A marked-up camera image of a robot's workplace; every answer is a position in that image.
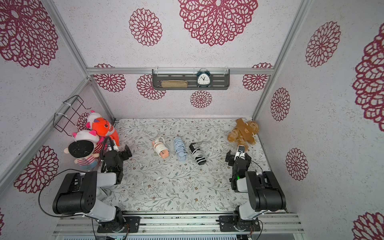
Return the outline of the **orange fish plush toy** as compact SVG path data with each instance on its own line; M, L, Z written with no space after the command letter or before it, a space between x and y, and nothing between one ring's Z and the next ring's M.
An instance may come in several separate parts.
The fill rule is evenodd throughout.
M99 113L91 111L87 117L86 127L91 131L96 131L100 137L110 137L118 147L120 146L119 135L115 127Z

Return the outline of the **floral table mat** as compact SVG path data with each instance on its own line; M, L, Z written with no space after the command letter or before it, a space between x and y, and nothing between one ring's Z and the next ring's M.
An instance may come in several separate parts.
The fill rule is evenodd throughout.
M107 189L106 204L136 212L232 211L248 200L234 192L227 140L233 119L121 119L116 130L133 156L124 162L121 184ZM188 153L179 161L174 138Z

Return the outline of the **grey wall shelf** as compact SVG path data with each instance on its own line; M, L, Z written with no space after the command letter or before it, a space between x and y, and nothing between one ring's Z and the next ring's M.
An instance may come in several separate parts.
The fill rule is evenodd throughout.
M211 73L212 83L210 87L197 87L197 74L199 71L209 71ZM164 80L184 80L188 82L187 88L162 88L161 81ZM227 90L230 86L230 70L223 69L219 71L200 69L192 71L161 71L152 70L152 86L155 90Z

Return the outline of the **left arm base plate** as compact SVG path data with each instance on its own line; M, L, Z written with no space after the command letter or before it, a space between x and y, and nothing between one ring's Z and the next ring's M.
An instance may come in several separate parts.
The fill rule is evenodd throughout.
M99 223L97 233L112 234L112 233L137 233L140 226L140 217L122 217L110 222Z

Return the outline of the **light blue power strip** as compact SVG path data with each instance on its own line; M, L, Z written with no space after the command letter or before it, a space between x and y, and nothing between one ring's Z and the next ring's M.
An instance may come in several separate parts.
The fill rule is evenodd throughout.
M181 162L185 161L187 159L188 153L181 137L174 138L174 148L178 160Z

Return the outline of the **teal alarm clock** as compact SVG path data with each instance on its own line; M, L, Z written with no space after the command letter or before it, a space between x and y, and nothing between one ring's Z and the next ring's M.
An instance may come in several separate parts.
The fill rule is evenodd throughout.
M212 83L211 73L209 71L199 71L197 74L197 87L206 88L210 87Z

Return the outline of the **black faced striped plush doll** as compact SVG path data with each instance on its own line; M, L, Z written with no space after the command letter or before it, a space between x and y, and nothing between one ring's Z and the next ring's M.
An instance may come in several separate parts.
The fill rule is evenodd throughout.
M64 153L75 158L74 163L84 171L95 168L99 164L102 149L101 137L95 130L81 130L72 136L74 141L64 149Z

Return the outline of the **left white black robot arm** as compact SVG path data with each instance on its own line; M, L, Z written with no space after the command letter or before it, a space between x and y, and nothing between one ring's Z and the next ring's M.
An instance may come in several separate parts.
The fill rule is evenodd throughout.
M107 194L103 187L119 185L123 179L123 161L132 157L128 146L122 152L109 151L104 154L108 163L115 160L117 168L113 172L67 174L53 201L55 214L66 217L85 216L96 220L99 233L129 232L129 223L123 217L122 210L102 202Z

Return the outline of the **tan pouch on shelf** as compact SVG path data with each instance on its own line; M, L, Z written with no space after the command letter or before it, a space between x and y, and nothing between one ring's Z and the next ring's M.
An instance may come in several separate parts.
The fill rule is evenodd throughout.
M161 81L162 88L187 88L188 82L184 80L164 80Z

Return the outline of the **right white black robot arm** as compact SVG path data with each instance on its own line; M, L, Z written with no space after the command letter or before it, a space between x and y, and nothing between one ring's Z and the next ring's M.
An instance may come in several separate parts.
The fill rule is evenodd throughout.
M225 162L232 170L231 188L237 193L247 193L248 201L237 206L233 216L220 216L222 232L259 231L258 216L286 208L286 198L275 175L271 171L250 171L252 158L240 146L233 155L226 154Z

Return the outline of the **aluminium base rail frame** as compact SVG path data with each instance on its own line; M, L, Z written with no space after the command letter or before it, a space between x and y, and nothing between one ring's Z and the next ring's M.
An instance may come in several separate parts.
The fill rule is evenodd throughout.
M99 233L86 217L61 218L51 240L305 240L297 214L264 213L242 230L233 227L232 212L124 212L129 229Z

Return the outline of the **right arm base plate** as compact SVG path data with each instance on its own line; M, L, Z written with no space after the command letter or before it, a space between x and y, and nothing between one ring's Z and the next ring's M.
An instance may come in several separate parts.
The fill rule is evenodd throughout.
M259 220L242 220L234 215L219 216L217 220L221 232L259 232L261 225Z

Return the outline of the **brown teddy bear plush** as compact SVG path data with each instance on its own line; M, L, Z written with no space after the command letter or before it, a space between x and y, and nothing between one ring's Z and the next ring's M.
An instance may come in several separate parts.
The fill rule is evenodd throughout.
M227 140L230 143L236 143L249 150L249 144L255 145L255 135L259 133L259 125L255 121L244 122L242 118L236 120L235 128L229 133Z

